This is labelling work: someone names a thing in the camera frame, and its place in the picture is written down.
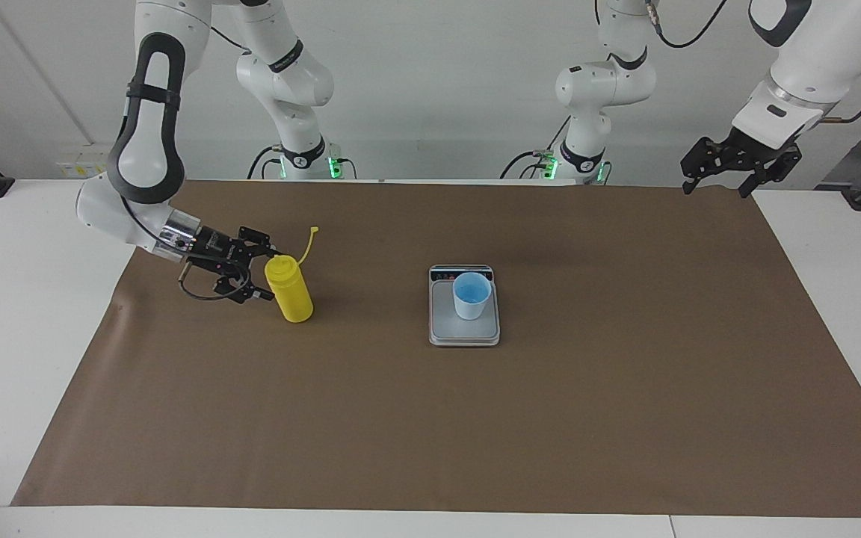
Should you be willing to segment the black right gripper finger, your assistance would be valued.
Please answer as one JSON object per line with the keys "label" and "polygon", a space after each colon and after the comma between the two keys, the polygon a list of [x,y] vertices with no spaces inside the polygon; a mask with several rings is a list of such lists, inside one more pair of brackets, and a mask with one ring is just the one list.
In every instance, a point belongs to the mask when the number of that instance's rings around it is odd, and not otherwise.
{"label": "black right gripper finger", "polygon": [[270,235],[263,234],[263,232],[256,231],[256,229],[240,227],[239,241],[241,242],[242,250],[251,258],[265,256],[265,258],[272,259],[278,256],[278,251],[276,246],[273,245]]}
{"label": "black right gripper finger", "polygon": [[250,274],[248,276],[219,276],[215,286],[213,286],[213,291],[215,291],[213,300],[232,300],[238,304],[246,303],[247,300],[252,299],[266,300],[266,302],[276,300],[276,295],[270,290],[257,286]]}

